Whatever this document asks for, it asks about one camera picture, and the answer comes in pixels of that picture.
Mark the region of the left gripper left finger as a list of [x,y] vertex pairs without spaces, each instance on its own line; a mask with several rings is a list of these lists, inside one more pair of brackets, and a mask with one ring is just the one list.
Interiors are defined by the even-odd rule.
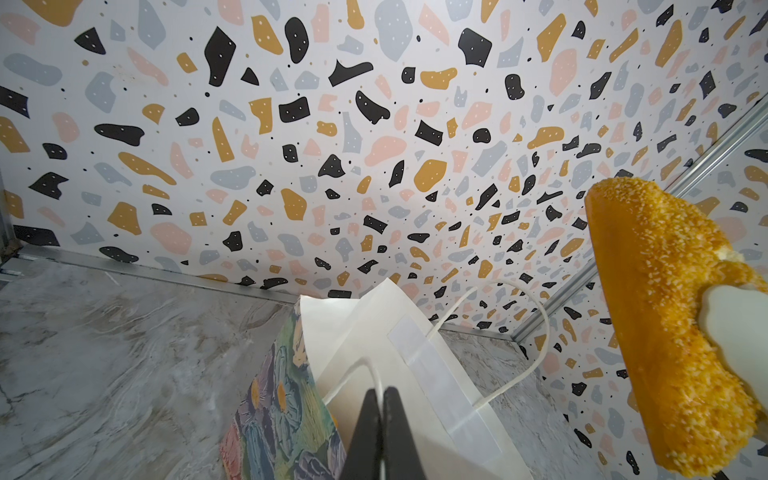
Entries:
[[340,480],[379,480],[383,456],[383,430],[374,389],[366,392],[353,432]]

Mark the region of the floral paper bag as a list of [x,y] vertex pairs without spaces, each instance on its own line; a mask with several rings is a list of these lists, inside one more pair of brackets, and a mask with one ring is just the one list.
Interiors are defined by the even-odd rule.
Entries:
[[230,479],[339,479],[365,394],[395,387],[427,479],[530,470],[429,320],[394,282],[359,299],[301,297],[220,445]]

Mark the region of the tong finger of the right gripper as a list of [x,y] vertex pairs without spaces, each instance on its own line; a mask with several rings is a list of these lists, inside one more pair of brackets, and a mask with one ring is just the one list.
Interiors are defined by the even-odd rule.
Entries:
[[698,325],[719,360],[767,410],[767,295],[754,287],[717,285],[702,297]]

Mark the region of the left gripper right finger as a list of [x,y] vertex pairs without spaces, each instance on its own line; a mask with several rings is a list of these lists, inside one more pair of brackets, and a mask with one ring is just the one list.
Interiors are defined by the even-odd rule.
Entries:
[[386,480],[426,480],[426,474],[398,390],[383,393],[383,453]]

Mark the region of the large oval brown bread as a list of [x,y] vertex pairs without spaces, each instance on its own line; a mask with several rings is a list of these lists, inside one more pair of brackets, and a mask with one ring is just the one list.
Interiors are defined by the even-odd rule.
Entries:
[[686,477],[725,468],[766,405],[699,324],[718,287],[766,281],[699,208],[640,178],[593,185],[585,208],[615,335],[653,457]]

